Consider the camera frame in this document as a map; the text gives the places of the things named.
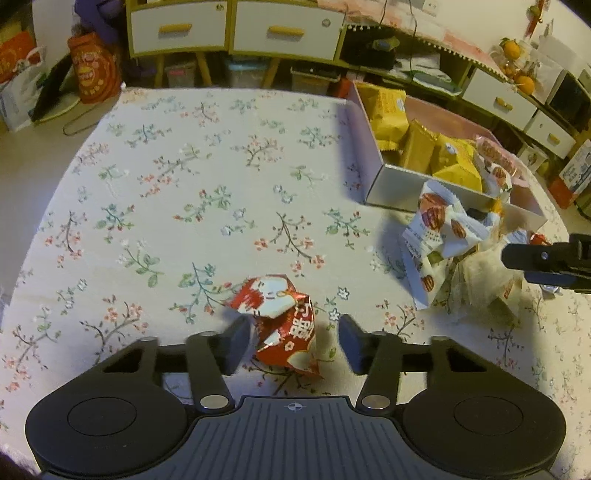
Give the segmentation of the oranges on cabinet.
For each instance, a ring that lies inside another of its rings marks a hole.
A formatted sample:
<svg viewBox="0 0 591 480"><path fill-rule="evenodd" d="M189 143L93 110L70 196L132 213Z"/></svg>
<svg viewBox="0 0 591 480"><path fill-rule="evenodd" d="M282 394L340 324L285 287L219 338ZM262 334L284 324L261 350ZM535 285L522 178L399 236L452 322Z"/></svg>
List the oranges on cabinet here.
<svg viewBox="0 0 591 480"><path fill-rule="evenodd" d="M538 62L533 59L533 47L523 40L504 37L499 43L503 54L501 70L525 95L532 96L536 89Z"/></svg>

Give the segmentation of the wooden cabinet with white drawers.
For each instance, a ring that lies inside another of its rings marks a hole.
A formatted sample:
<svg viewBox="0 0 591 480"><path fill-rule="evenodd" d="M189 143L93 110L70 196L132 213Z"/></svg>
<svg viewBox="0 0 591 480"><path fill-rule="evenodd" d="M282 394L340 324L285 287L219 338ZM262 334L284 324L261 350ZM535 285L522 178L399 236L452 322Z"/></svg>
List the wooden cabinet with white drawers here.
<svg viewBox="0 0 591 480"><path fill-rule="evenodd" d="M310 61L448 97L510 125L559 158L576 143L570 128L511 82L491 57L465 53L414 31L349 23L344 13L317 1L128 1L125 7L130 54L155 58L157 84L165 56L173 53L194 53L207 85L208 52L268 59L263 88L271 86L281 61ZM440 54L458 93L394 72L401 55L414 64L421 52Z"/></svg>

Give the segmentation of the red box under cabinet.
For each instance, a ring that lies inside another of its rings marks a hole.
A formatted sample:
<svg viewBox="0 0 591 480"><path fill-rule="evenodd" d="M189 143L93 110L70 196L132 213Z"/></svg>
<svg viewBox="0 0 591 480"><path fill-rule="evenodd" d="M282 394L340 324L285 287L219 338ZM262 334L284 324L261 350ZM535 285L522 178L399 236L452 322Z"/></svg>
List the red box under cabinet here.
<svg viewBox="0 0 591 480"><path fill-rule="evenodd" d="M334 89L332 89L332 95L334 95L335 98L346 99L346 97L349 96L349 90L352 89L352 86L353 81L348 78L342 78L335 84Z"/></svg>

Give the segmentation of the pink snack packet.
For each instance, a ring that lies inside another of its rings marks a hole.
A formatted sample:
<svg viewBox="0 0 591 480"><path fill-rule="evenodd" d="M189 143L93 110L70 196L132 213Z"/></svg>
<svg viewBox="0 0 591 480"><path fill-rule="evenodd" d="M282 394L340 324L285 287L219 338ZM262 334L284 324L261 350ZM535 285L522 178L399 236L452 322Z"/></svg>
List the pink snack packet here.
<svg viewBox="0 0 591 480"><path fill-rule="evenodd" d="M500 165L512 177L519 175L519 159L513 153L490 138L481 135L475 137L475 144L479 155L485 160Z"/></svg>

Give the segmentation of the yellow waffle sandwich packet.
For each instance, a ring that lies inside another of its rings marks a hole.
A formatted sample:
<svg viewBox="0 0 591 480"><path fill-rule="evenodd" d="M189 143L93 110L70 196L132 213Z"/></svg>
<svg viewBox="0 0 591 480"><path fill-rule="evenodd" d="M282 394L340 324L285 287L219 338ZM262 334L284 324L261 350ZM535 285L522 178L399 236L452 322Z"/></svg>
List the yellow waffle sandwich packet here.
<svg viewBox="0 0 591 480"><path fill-rule="evenodd" d="M356 87L379 150L397 150L410 126L406 113L406 91L365 82L357 83Z"/></svg>

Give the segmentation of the gold snack bar packet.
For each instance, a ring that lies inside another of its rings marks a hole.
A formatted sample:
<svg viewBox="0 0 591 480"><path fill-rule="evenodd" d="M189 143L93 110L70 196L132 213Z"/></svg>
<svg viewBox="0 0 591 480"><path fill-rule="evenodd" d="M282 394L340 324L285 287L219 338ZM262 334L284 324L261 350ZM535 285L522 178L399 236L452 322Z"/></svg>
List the gold snack bar packet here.
<svg viewBox="0 0 591 480"><path fill-rule="evenodd" d="M417 120L410 122L399 166L421 174L430 173L431 159L439 134L429 130Z"/></svg>

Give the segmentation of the pink cardboard box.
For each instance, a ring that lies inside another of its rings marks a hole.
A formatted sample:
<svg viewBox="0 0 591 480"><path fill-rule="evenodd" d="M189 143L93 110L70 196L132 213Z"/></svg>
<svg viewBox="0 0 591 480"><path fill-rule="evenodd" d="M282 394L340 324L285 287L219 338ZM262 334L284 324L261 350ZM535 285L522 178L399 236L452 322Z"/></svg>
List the pink cardboard box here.
<svg viewBox="0 0 591 480"><path fill-rule="evenodd" d="M362 82L346 98L363 203L414 212L423 185L438 180L466 209L497 200L508 230L547 222L527 167L488 129L404 91Z"/></svg>

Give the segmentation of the white pecan snack packet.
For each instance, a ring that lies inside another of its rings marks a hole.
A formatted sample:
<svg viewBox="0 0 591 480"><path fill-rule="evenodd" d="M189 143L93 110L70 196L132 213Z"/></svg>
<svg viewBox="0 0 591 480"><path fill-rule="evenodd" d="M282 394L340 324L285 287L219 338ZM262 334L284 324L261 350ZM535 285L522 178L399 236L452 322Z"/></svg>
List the white pecan snack packet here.
<svg viewBox="0 0 591 480"><path fill-rule="evenodd" d="M423 185L418 210L402 234L402 257L417 309L433 304L456 258L493 239L502 215L499 199L478 220L440 182Z"/></svg>

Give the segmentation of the floral tablecloth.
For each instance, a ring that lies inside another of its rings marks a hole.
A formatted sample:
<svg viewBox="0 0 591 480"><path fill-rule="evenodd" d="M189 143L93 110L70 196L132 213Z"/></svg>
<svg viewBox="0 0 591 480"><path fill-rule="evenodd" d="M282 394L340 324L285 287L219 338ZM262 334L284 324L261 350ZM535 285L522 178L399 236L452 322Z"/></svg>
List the floral tablecloth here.
<svg viewBox="0 0 591 480"><path fill-rule="evenodd" d="M370 206L365 113L330 97L127 89L71 157L1 324L1 447L32 455L25 420L57 387L135 340L221 330L245 280L280 274L311 296L311 380L247 355L233 395L356 396L339 318L411 343L445 335L554 400L561 479L590 475L590 299L520 281L489 307L449 287L415 302L405 213Z"/></svg>

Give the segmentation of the white gold trimmed packet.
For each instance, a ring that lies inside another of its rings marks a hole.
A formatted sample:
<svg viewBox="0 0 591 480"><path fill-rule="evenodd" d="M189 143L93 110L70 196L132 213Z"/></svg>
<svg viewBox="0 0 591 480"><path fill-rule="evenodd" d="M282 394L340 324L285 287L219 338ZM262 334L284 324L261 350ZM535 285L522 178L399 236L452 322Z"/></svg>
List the white gold trimmed packet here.
<svg viewBox="0 0 591 480"><path fill-rule="evenodd" d="M460 316L499 313L517 318L522 303L523 274L504 265L507 240L478 249L460 260L451 274L448 311Z"/></svg>

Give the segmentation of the orange printed bag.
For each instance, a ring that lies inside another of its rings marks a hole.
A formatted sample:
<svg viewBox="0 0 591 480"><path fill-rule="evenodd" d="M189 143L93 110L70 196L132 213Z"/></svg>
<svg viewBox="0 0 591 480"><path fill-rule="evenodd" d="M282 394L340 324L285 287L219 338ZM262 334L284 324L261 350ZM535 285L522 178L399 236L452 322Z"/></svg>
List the orange printed bag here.
<svg viewBox="0 0 591 480"><path fill-rule="evenodd" d="M115 54L95 33L68 39L73 70L83 104L101 103L120 91L121 77Z"/></svg>

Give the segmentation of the red snack packet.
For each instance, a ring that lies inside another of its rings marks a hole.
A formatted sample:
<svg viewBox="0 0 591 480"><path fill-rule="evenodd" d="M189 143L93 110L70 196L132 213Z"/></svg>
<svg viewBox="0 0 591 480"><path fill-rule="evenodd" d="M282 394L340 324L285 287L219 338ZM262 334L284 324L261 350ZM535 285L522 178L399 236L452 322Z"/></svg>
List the red snack packet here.
<svg viewBox="0 0 591 480"><path fill-rule="evenodd" d="M314 302L290 278L280 274L249 278L226 305L252 319L256 330L253 361L264 376L322 377Z"/></svg>

